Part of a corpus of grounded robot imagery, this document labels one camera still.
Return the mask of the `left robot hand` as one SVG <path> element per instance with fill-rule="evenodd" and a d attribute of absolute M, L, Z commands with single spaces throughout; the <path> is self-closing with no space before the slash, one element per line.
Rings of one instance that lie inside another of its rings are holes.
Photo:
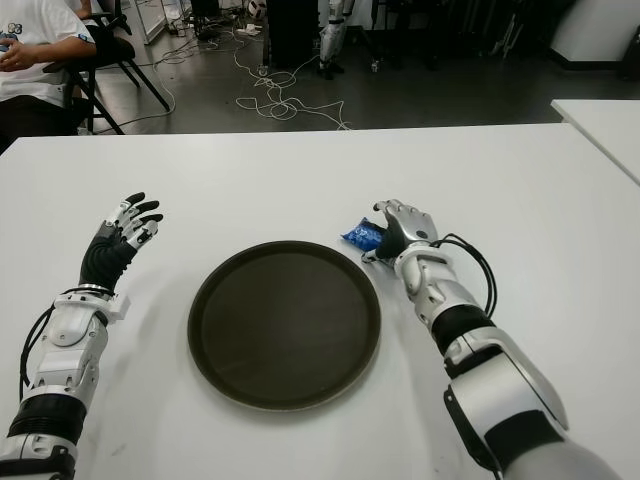
<path fill-rule="evenodd" d="M 144 192 L 122 200 L 105 217 L 82 259 L 79 285 L 113 291 L 139 250 L 157 234 L 163 215 L 160 202 Z"/>

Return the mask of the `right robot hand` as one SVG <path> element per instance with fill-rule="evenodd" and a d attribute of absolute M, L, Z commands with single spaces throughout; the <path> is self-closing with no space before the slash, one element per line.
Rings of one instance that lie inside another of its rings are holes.
<path fill-rule="evenodd" d="M 375 259 L 397 258 L 416 242 L 432 243 L 438 233 L 431 216 L 397 199 L 379 201 L 373 209 L 384 214 L 387 221 L 381 243 L 375 249 Z"/>

